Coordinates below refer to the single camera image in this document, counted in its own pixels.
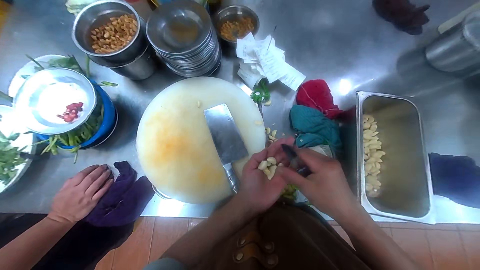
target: stainless steel counter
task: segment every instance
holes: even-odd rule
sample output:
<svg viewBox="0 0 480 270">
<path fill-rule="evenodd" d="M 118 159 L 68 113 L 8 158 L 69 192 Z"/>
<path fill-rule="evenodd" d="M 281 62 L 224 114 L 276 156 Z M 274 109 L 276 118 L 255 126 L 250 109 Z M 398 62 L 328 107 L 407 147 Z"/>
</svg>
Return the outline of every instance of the stainless steel counter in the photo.
<svg viewBox="0 0 480 270">
<path fill-rule="evenodd" d="M 414 97 L 423 116 L 427 151 L 467 155 L 480 164 L 479 87 L 433 70 L 424 62 L 421 50 L 415 51 L 432 39 L 440 23 L 477 0 L 427 1 L 432 5 L 426 12 L 431 21 L 419 37 L 399 32 L 378 17 L 370 0 L 225 0 L 223 4 L 229 2 L 243 3 L 257 12 L 257 38 L 264 38 L 277 26 L 273 37 L 276 46 L 286 51 L 287 62 L 307 79 L 325 79 L 335 103 L 342 109 L 354 105 L 356 90 Z M 15 1 L 0 36 L 0 88 L 4 92 L 15 72 L 27 62 L 25 54 L 73 54 L 83 63 L 84 55 L 70 37 L 74 16 L 66 11 L 64 3 L 65 0 Z M 214 76 L 249 92 L 236 75 L 239 64 L 234 51 L 223 46 L 223 52 Z M 95 64 L 91 64 L 91 72 L 99 80 L 119 84 L 104 88 L 119 111 L 114 135 L 97 148 L 81 151 L 76 164 L 73 156 L 66 153 L 35 160 L 20 182 L 1 194 L 0 212 L 46 213 L 63 182 L 87 165 L 128 160 L 142 175 L 135 150 L 138 122 L 153 97 L 181 78 L 164 66 L 139 82 Z M 271 89 L 273 102 L 264 107 L 265 125 L 277 129 L 279 134 L 291 134 L 288 110 L 295 93 L 279 82 Z M 434 203 L 437 222 L 480 223 L 479 209 L 440 196 L 435 196 Z M 155 196 L 143 215 L 205 217 L 214 207 Z"/>
</svg>

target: cleaver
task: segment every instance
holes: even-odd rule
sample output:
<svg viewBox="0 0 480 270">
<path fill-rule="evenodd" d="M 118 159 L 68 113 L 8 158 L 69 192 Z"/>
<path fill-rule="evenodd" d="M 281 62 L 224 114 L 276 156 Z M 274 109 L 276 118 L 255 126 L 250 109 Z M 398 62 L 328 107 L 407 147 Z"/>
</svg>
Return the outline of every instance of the cleaver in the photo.
<svg viewBox="0 0 480 270">
<path fill-rule="evenodd" d="M 233 192 L 237 193 L 240 182 L 233 171 L 232 163 L 248 156 L 239 129 L 225 103 L 204 110 L 204 115 L 230 186 Z"/>
</svg>

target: teal towel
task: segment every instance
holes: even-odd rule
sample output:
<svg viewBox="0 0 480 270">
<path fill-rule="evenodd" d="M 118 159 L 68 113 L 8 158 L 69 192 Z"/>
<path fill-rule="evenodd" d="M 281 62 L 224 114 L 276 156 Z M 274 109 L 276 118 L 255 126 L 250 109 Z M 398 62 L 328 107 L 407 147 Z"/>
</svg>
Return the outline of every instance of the teal towel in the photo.
<svg viewBox="0 0 480 270">
<path fill-rule="evenodd" d="M 336 122 L 328 119 L 319 110 L 302 105 L 293 105 L 290 109 L 290 121 L 298 134 L 295 139 L 298 147 L 329 145 L 336 157 L 342 147 Z"/>
</svg>

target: cleaver handle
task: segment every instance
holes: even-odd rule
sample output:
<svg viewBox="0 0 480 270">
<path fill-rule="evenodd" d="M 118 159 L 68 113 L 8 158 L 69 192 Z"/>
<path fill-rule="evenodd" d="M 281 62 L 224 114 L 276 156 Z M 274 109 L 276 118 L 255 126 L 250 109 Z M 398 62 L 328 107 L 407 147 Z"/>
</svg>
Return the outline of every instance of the cleaver handle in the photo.
<svg viewBox="0 0 480 270">
<path fill-rule="evenodd" d="M 230 183 L 233 192 L 237 194 L 240 187 L 240 182 L 237 175 L 235 174 L 235 171 L 233 170 L 232 163 L 223 165 L 223 169 L 225 169 L 225 173 L 228 177 L 228 182 Z"/>
</svg>

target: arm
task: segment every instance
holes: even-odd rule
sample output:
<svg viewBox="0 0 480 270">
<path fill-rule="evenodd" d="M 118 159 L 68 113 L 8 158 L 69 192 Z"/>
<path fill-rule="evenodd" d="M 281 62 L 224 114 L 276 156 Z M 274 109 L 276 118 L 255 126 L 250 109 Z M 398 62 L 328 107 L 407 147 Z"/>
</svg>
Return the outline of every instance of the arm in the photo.
<svg viewBox="0 0 480 270">
<path fill-rule="evenodd" d="M 90 166 L 68 179 L 40 222 L 0 249 L 0 269 L 31 269 L 105 194 L 113 179 L 106 165 Z"/>
<path fill-rule="evenodd" d="M 280 148 L 282 143 L 292 145 L 293 139 L 280 139 L 269 148 L 254 154 L 243 168 L 239 193 L 182 236 L 162 258 L 173 258 L 187 267 L 192 267 L 220 241 L 269 209 L 279 198 L 286 183 L 279 176 L 268 180 L 263 171 L 258 169 L 258 165 L 268 157 L 275 157 L 278 162 L 288 165 L 287 157 Z"/>
<path fill-rule="evenodd" d="M 278 168 L 277 173 L 338 222 L 367 264 L 374 269 L 419 269 L 358 203 L 338 161 L 310 149 L 297 149 L 297 153 L 312 174 L 304 178 L 285 167 Z"/>
</svg>

